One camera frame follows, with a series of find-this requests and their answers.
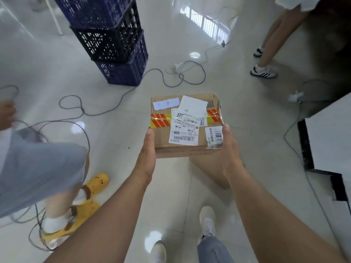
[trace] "jeans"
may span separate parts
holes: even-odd
[[[234,263],[225,245],[216,237],[204,237],[197,249],[199,263]]]

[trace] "white shorts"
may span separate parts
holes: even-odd
[[[288,10],[292,10],[301,4],[301,12],[308,12],[314,10],[319,1],[320,0],[275,0],[275,3]]]

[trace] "tiled floor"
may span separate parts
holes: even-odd
[[[225,48],[208,52],[206,80],[201,85],[181,84],[167,88],[159,72],[151,71],[141,85],[126,95],[114,111],[96,117],[74,119],[90,139],[92,177],[105,172],[111,182],[98,200],[103,203],[130,174],[150,123],[150,97],[155,95],[216,93],[224,120],[241,146],[243,160],[252,175],[281,203],[315,232],[335,245],[331,231],[304,176],[296,155],[283,141],[295,121],[298,106],[287,97],[301,82],[320,77],[305,26],[298,29],[275,57],[280,76],[264,81],[249,75],[256,63],[253,51],[268,27],[282,11],[274,0],[137,0],[149,52],[146,70],[169,69],[186,60],[205,61],[205,51],[224,40]],[[217,17],[208,21],[204,15]],[[26,0],[0,2],[0,81],[20,88],[16,98],[18,118],[29,124],[73,118],[80,109],[63,110],[59,100],[79,95],[85,112],[98,114],[115,107],[126,86],[109,85],[83,47],[58,16],[64,36],[59,36],[48,11],[33,13]],[[328,51],[323,54],[327,60]],[[185,73],[193,83],[203,79],[200,68]],[[178,76],[165,75],[169,85]],[[11,94],[0,91],[0,97]],[[76,107],[75,97],[63,100]],[[69,141],[87,146],[85,135],[70,123],[53,123],[43,129],[50,141]],[[296,128],[288,135],[299,151]],[[314,180],[317,190],[322,181]],[[187,158],[159,159],[145,194],[126,263],[147,262],[152,245],[165,243],[168,262],[197,262],[200,234],[198,215],[203,205],[212,205],[217,215],[217,235],[237,262],[256,262],[230,191],[222,191]],[[33,216],[30,210],[28,219]],[[0,226],[9,222],[0,220]],[[0,229],[0,261],[42,262],[48,254],[32,247],[27,239],[34,221]],[[39,244],[37,234],[33,240]]]

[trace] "stack of crates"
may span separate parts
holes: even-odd
[[[148,54],[135,0],[55,0],[107,82],[138,86]]]

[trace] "shorts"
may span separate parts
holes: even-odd
[[[13,131],[0,174],[0,218],[66,192],[83,182],[87,150],[72,143],[43,143],[30,129]]]
[[[288,10],[292,10],[301,4],[301,12],[308,12],[314,10],[319,1],[320,0],[275,0],[275,3]]]

